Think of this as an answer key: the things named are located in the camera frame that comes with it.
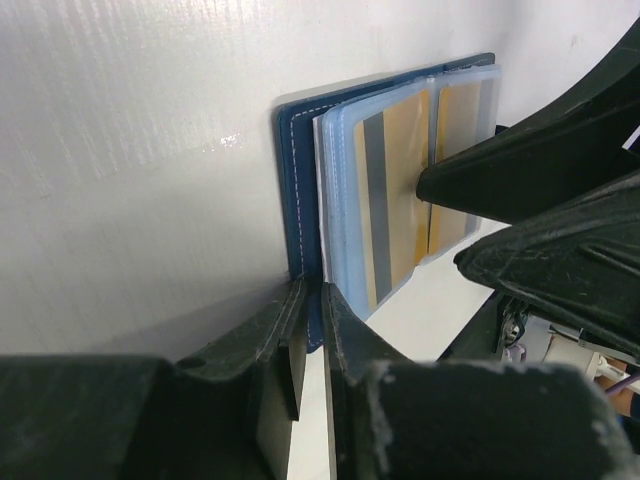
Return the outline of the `blue leather card holder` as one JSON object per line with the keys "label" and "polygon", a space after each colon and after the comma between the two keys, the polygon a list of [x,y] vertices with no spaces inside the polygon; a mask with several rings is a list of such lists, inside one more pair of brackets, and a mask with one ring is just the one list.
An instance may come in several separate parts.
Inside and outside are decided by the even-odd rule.
{"label": "blue leather card holder", "polygon": [[345,101],[398,86],[420,77],[487,66],[496,62],[493,52],[450,60],[413,70],[353,79],[340,87],[326,86],[319,93],[300,92],[272,111],[272,131],[279,168],[281,203],[290,277],[309,284],[307,352],[323,344],[320,283],[322,251],[316,183],[313,119]]}

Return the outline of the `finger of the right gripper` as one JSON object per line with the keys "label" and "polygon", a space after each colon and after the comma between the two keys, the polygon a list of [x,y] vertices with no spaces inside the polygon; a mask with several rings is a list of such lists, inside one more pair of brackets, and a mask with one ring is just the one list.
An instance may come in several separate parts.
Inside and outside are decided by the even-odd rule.
{"label": "finger of the right gripper", "polygon": [[466,279],[638,356],[638,174],[483,237],[454,262]]}
{"label": "finger of the right gripper", "polygon": [[639,25],[559,98],[426,168],[417,197],[514,224],[639,168]]}

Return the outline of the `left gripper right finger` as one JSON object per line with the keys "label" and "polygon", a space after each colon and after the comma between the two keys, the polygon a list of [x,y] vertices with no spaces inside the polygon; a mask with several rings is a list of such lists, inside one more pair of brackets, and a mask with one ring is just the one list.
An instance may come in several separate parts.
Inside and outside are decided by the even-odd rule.
{"label": "left gripper right finger", "polygon": [[635,479],[604,394],[554,364],[409,360],[322,289],[335,479]]}

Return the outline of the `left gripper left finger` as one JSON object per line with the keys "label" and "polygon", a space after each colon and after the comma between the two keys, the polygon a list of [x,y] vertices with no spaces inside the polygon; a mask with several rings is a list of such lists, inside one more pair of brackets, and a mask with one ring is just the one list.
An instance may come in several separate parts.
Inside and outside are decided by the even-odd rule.
{"label": "left gripper left finger", "polygon": [[307,304],[307,284],[296,280],[241,325],[160,365],[125,478],[286,478],[301,410]]}

